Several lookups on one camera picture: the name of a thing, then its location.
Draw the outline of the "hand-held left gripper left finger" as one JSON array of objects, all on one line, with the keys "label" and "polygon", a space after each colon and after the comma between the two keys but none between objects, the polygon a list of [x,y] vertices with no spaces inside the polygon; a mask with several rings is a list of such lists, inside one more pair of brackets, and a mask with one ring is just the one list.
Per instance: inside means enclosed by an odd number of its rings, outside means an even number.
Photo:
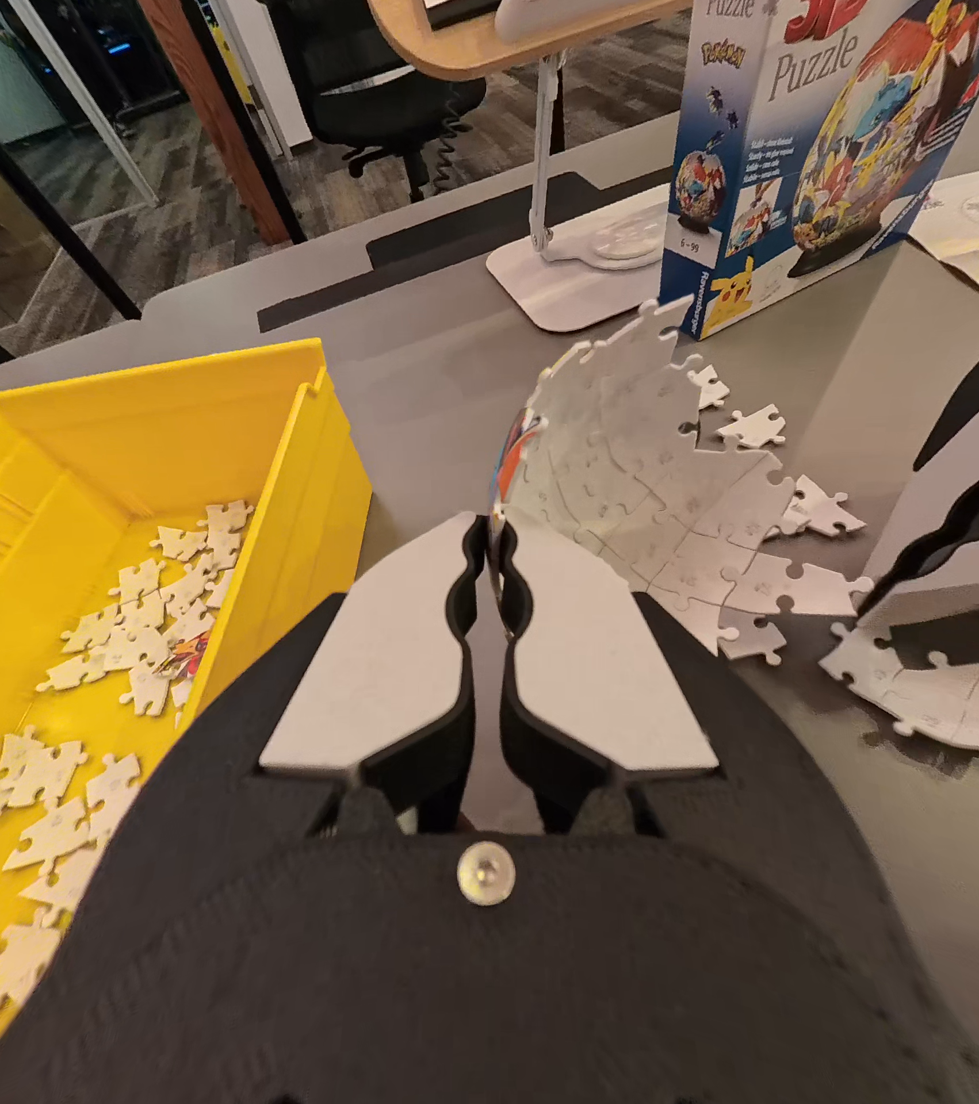
[{"label": "hand-held left gripper left finger", "polygon": [[259,768],[382,793],[421,834],[451,834],[473,758],[468,635],[487,521],[461,512],[381,559],[342,595]]}]

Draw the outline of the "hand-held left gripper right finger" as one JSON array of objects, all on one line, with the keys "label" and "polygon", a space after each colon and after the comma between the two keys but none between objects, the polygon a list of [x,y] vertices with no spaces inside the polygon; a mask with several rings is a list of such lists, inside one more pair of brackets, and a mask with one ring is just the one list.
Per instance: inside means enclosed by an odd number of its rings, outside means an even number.
[{"label": "hand-held left gripper right finger", "polygon": [[546,834],[570,834],[602,790],[689,781],[719,755],[643,616],[603,559],[544,524],[498,538],[506,649],[499,732]]}]

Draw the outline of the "joined white jigsaw section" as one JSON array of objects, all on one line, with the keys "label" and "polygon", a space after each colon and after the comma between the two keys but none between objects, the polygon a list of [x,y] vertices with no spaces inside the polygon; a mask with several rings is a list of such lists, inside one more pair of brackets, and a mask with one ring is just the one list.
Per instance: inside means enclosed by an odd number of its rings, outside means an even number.
[{"label": "joined white jigsaw section", "polygon": [[907,668],[885,631],[829,628],[834,648],[819,665],[852,696],[887,714],[902,737],[930,737],[979,751],[979,664],[953,665],[930,652],[928,666]]}]

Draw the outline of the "partly built puzzle ball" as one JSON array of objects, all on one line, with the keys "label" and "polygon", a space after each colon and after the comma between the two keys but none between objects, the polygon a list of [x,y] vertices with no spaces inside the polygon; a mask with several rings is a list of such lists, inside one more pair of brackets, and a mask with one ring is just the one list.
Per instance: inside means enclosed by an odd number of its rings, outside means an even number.
[{"label": "partly built puzzle ball", "polygon": [[699,443],[698,386],[675,361],[690,298],[643,302],[611,337],[573,344],[539,375],[498,461],[489,549],[515,517],[603,559],[710,652],[760,655],[785,640],[780,599],[802,615],[852,617],[873,588],[763,551],[781,537],[797,479],[772,447]]}]

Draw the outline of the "pile of white puzzle pieces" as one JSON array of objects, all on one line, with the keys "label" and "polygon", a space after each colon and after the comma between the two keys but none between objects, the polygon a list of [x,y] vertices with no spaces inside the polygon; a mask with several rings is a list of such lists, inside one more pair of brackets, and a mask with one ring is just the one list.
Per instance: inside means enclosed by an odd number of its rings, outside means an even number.
[{"label": "pile of white puzzle pieces", "polygon": [[[35,694],[55,701],[124,676],[117,702],[128,719],[158,719],[169,709],[180,725],[253,512],[238,499],[207,505],[193,530],[159,526],[155,555],[118,570],[110,601],[61,631],[63,658],[45,670]],[[1,867],[38,875],[19,892],[36,905],[33,917],[0,936],[0,1009],[26,1001],[58,945],[60,919],[78,907],[139,792],[138,752],[108,750],[83,790],[70,795],[92,758],[86,744],[68,735],[49,743],[31,723],[0,737],[0,819],[17,809],[38,811]]]}]

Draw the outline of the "blue puzzle box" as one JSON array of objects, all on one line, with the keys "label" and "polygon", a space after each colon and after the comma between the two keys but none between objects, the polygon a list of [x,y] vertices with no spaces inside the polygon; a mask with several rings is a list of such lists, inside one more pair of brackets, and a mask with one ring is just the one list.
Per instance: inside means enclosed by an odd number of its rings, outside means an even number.
[{"label": "blue puzzle box", "polygon": [[979,1],[691,11],[659,300],[702,341],[904,238],[979,100]]}]

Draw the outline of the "yellow plastic bin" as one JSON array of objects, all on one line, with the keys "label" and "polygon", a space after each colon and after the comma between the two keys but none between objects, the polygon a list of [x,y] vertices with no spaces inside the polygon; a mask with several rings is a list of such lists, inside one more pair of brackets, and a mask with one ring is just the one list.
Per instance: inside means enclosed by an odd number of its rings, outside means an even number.
[{"label": "yellow plastic bin", "polygon": [[[124,676],[35,694],[60,634],[155,555],[159,526],[193,530],[207,505],[238,499],[255,510],[179,725],[169,709],[128,719]],[[138,752],[148,781],[228,684],[350,587],[371,501],[317,339],[0,392],[0,737],[26,723],[49,743],[86,737],[70,795],[108,750]],[[36,819],[0,819],[0,936],[36,911],[19,894],[36,870],[1,869]],[[0,1037],[17,1011],[0,1009]]]}]

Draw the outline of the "white desk stand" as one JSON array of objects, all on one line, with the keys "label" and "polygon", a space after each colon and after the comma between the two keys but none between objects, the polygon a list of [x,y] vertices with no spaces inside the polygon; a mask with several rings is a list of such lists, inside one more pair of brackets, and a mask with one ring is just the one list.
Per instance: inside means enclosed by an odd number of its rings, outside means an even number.
[{"label": "white desk stand", "polygon": [[[508,42],[620,7],[611,1],[506,1],[494,26]],[[534,180],[528,235],[489,253],[487,270],[538,328],[572,335],[634,309],[659,288],[668,185],[549,224],[550,146],[565,51],[538,60]]]}]

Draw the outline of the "black office chair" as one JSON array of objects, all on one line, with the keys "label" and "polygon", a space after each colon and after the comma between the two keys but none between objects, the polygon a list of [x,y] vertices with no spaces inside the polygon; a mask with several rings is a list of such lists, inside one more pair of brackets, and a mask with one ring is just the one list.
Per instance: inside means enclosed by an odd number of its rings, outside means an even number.
[{"label": "black office chair", "polygon": [[406,63],[390,47],[368,1],[264,2],[313,138],[344,148],[348,173],[402,162],[409,200],[448,184],[446,155],[485,102],[485,78],[448,82]]}]

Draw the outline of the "wooden board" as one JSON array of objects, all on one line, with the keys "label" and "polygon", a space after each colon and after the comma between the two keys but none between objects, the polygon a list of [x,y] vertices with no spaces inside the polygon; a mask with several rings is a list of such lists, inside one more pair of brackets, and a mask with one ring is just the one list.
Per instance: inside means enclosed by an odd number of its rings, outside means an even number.
[{"label": "wooden board", "polygon": [[514,42],[498,35],[492,13],[435,31],[421,1],[371,1],[369,7],[377,30],[400,59],[430,77],[450,81],[482,77],[570,47],[583,47],[690,10],[691,2],[622,2],[603,12],[573,17],[565,24],[529,33]]}]

